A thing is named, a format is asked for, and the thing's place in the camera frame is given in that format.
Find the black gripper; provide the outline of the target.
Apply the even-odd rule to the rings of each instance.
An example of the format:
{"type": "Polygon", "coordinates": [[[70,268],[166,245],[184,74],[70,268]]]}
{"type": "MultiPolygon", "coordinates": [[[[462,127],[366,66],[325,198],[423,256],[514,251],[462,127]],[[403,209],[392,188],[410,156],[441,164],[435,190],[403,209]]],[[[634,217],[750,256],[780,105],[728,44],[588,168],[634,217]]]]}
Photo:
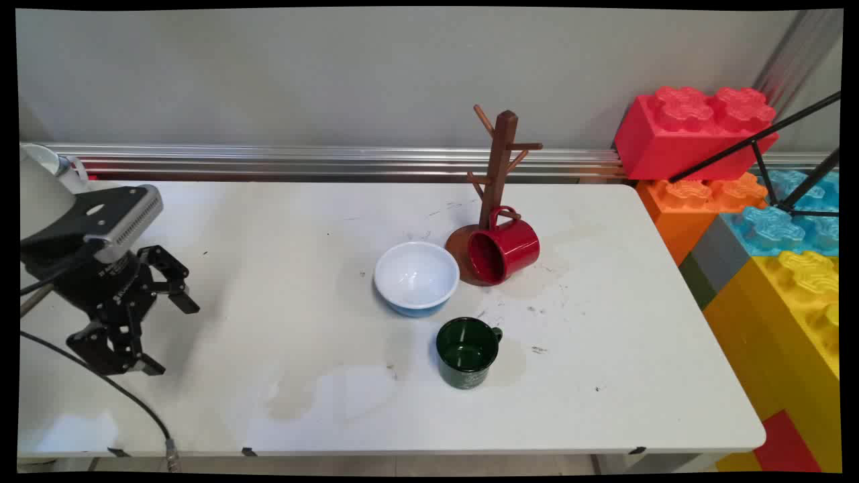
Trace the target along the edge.
{"type": "Polygon", "coordinates": [[[66,345],[99,375],[162,375],[165,367],[142,349],[142,320],[160,294],[185,314],[197,314],[188,275],[165,248],[148,246],[110,264],[92,259],[59,277],[55,293],[89,316],[89,324],[68,336],[66,345]]]}

